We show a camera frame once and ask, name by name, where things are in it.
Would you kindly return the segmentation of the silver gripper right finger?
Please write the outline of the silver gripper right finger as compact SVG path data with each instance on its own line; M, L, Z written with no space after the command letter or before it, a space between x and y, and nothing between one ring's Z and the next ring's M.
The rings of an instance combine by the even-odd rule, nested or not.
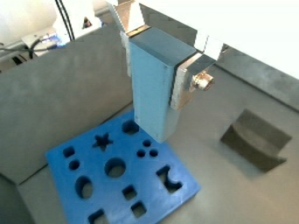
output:
M195 37L195 53L176 68L172 84L171 108L182 109L192 99L196 89L207 91L214 83L209 74L210 67L221 57L225 43L204 32L198 32Z

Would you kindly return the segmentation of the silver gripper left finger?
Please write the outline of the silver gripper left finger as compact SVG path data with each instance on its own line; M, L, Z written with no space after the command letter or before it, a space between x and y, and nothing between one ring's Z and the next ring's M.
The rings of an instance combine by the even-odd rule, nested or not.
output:
M126 0L123 3L119 3L118 0L107 0L107 6L119 29L126 49L127 75L131 75L130 39L146 31L150 26L146 24L138 0Z

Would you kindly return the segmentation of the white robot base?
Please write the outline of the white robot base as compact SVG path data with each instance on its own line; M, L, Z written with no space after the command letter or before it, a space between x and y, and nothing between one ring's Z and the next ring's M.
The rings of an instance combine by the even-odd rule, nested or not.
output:
M94 0L0 0L0 57L46 53L100 27Z

